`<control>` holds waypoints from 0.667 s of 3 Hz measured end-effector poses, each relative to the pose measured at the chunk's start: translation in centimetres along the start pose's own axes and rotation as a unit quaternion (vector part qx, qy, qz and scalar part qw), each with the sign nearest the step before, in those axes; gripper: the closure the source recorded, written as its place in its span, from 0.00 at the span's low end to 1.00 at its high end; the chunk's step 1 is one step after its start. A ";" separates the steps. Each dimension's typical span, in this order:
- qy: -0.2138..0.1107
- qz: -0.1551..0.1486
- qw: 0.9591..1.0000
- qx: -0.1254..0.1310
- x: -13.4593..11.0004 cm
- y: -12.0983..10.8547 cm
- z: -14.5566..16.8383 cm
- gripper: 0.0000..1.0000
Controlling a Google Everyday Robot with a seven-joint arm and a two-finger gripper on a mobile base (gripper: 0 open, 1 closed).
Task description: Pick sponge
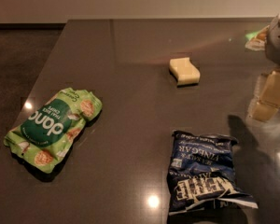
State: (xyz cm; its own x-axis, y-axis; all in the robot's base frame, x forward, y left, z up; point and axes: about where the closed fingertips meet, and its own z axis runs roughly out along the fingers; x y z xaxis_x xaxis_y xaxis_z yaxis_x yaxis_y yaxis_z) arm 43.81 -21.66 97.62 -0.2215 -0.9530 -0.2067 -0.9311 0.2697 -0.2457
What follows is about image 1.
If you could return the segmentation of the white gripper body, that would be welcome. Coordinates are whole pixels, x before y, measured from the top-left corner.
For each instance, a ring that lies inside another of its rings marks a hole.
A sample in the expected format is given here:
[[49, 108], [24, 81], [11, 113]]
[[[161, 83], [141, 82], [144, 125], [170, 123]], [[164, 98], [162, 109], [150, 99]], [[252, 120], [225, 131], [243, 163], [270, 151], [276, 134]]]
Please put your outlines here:
[[265, 45], [266, 58], [280, 64], [280, 12], [270, 23]]

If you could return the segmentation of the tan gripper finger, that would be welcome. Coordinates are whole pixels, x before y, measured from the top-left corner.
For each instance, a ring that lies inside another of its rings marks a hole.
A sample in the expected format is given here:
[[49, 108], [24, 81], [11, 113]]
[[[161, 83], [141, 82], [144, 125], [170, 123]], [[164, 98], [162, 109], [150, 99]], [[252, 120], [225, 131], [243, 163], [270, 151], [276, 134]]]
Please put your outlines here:
[[245, 37], [247, 41], [245, 47], [254, 51], [265, 50], [266, 38], [269, 31], [269, 27], [265, 26], [259, 31], [247, 34]]

